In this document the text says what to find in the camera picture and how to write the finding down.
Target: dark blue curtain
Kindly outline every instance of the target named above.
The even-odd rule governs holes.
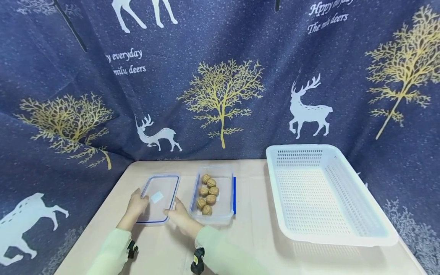
[[[0,273],[52,275],[133,161],[327,143],[439,274],[439,16],[435,0],[3,0]]]

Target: container lid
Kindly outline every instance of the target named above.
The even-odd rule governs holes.
[[[157,174],[148,179],[142,190],[141,197],[147,195],[150,203],[142,213],[137,224],[150,226],[163,225],[168,217],[162,212],[163,209],[171,209],[179,187],[179,174]]]

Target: black wrist device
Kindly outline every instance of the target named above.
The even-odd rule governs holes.
[[[127,252],[128,252],[128,258],[129,259],[134,259],[136,253],[138,252],[139,248],[136,245],[135,241],[131,241],[130,244],[128,245],[127,248]]]
[[[203,257],[205,256],[205,249],[203,247],[197,248],[194,252],[194,260],[191,264],[191,272],[200,275],[205,270],[203,264]]]

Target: hand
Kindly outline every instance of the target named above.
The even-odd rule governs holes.
[[[198,232],[203,228],[203,225],[190,217],[187,209],[179,198],[176,198],[175,210],[164,209],[163,213],[177,225],[182,233],[189,235],[193,239],[197,237]]]
[[[148,206],[148,200],[150,198],[145,195],[145,197],[140,197],[140,189],[136,189],[133,192],[130,201],[128,202],[127,211],[125,212],[127,215],[133,215],[139,217],[145,211],[145,208]]]
[[[169,219],[181,229],[185,228],[185,225],[188,223],[188,220],[191,220],[191,217],[188,214],[187,209],[185,208],[183,203],[179,200],[179,198],[176,198],[175,210],[164,209],[163,213],[167,215]]]

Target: white label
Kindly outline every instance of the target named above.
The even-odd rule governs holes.
[[[150,201],[152,201],[154,204],[156,204],[158,201],[163,199],[164,195],[159,191],[156,194],[152,195],[150,198]]]

